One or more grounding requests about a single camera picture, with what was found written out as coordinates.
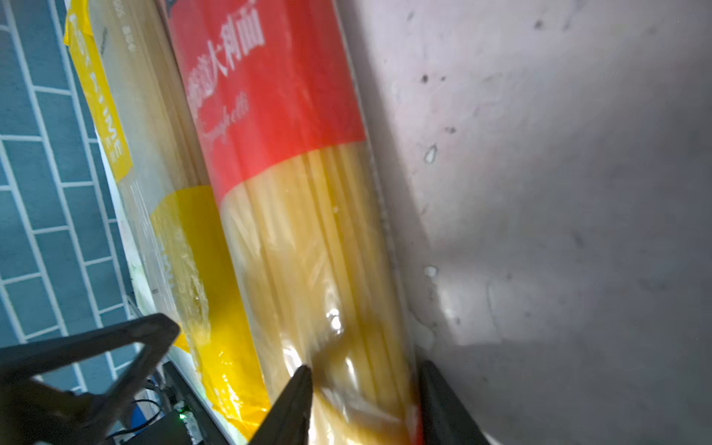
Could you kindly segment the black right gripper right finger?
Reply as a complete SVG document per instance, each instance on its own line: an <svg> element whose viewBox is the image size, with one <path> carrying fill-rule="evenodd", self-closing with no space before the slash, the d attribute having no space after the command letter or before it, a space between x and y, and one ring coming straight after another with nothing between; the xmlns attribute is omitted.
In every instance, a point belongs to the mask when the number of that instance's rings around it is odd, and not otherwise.
<svg viewBox="0 0 712 445"><path fill-rule="evenodd" d="M469 415L452 387L432 361L421 363L419 444L489 445L490 441Z"/></svg>

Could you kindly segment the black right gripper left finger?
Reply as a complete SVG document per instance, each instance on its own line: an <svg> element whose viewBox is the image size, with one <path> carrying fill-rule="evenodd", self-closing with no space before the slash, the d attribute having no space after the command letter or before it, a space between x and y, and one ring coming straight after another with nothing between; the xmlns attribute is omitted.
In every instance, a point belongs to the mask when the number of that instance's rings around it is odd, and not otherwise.
<svg viewBox="0 0 712 445"><path fill-rule="evenodd" d="M254 434L249 445L305 445L313 406L313 371L300 366Z"/></svg>

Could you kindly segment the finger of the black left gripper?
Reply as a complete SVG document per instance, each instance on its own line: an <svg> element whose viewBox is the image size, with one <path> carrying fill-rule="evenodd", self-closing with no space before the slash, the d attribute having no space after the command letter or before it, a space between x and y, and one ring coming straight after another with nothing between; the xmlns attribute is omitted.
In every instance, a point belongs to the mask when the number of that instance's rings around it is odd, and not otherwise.
<svg viewBox="0 0 712 445"><path fill-rule="evenodd" d="M164 314L1 348L4 444L122 444L163 418L152 376L181 330Z"/></svg>

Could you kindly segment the red spaghetti bag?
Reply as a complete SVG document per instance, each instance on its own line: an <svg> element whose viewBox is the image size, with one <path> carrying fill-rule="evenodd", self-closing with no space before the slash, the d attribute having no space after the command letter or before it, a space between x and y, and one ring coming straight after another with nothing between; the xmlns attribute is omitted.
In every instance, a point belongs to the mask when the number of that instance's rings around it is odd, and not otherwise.
<svg viewBox="0 0 712 445"><path fill-rule="evenodd" d="M313 444L417 444L413 352L331 1L162 1L271 400Z"/></svg>

